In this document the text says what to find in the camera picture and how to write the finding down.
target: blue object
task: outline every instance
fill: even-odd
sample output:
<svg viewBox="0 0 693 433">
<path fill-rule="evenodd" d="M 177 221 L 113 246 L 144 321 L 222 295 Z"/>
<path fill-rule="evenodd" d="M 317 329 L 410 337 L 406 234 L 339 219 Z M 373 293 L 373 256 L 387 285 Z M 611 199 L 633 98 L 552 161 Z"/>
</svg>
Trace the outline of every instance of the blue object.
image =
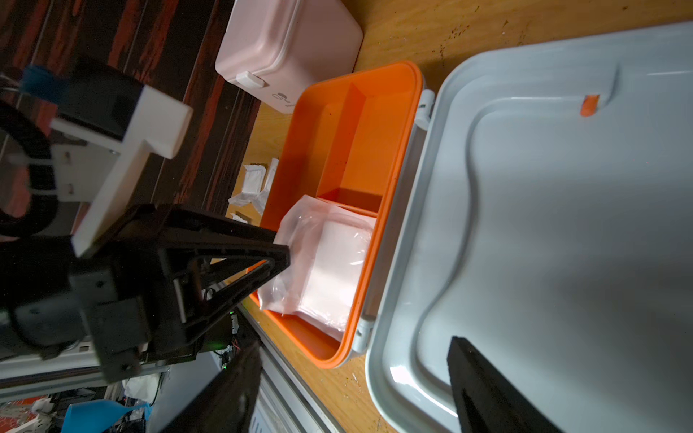
<svg viewBox="0 0 693 433">
<path fill-rule="evenodd" d="M 60 104 L 67 89 L 67 79 L 58 78 L 48 69 L 30 64 L 24 68 L 19 90 L 53 104 Z"/>
<path fill-rule="evenodd" d="M 123 415 L 144 407 L 145 419 L 151 414 L 149 403 L 125 407 L 113 400 L 92 400 L 67 408 L 62 433 L 101 433 L 118 422 Z"/>
</svg>

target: orange plastic box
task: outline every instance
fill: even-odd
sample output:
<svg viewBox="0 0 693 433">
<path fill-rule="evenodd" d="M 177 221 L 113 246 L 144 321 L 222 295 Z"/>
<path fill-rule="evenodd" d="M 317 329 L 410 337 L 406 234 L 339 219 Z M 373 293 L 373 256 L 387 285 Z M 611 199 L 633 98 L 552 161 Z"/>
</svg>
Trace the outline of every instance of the orange plastic box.
<svg viewBox="0 0 693 433">
<path fill-rule="evenodd" d="M 312 85 L 294 110 L 260 225 L 279 229 L 281 219 L 303 195 L 376 217 L 341 343 L 296 316 L 265 311 L 324 369 L 349 359 L 376 259 L 379 285 L 385 283 L 396 238 L 385 252 L 380 247 L 422 90 L 419 68 L 400 62 Z M 379 255 L 389 257 L 378 259 Z M 259 304 L 257 294 L 252 299 Z"/>
</svg>

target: black cable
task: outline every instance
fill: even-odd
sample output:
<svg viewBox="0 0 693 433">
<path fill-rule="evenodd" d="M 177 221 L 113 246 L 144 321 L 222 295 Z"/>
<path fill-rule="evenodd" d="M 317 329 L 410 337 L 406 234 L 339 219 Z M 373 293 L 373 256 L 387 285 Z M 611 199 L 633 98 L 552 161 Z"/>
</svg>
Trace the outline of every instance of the black cable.
<svg viewBox="0 0 693 433">
<path fill-rule="evenodd" d="M 54 191 L 52 165 L 31 164 L 31 160 L 51 160 L 51 143 L 44 133 L 22 113 L 0 100 L 0 128 L 5 130 L 30 159 L 29 186 L 35 191 Z M 53 221 L 58 213 L 55 194 L 32 194 L 24 216 L 13 217 L 0 210 L 0 235 L 22 238 L 37 233 Z"/>
</svg>

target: pink container lid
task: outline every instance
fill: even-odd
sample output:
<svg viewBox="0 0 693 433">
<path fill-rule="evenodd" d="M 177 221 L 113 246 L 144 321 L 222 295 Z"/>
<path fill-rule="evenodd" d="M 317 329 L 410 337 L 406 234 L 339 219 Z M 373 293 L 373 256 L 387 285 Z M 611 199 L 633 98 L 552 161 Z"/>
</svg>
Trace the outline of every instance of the pink container lid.
<svg viewBox="0 0 693 433">
<path fill-rule="evenodd" d="M 226 80 L 258 73 L 282 54 L 301 0 L 236 0 L 219 48 L 216 70 Z"/>
</svg>

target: gray plastic lid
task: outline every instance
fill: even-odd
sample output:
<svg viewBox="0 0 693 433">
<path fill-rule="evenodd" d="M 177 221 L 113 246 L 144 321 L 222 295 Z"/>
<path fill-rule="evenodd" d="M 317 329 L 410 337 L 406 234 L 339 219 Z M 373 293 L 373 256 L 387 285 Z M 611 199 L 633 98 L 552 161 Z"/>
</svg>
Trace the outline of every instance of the gray plastic lid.
<svg viewBox="0 0 693 433">
<path fill-rule="evenodd" d="M 457 67 L 367 354 L 383 416 L 459 431 L 460 336 L 564 432 L 690 431 L 692 163 L 691 23 Z"/>
</svg>

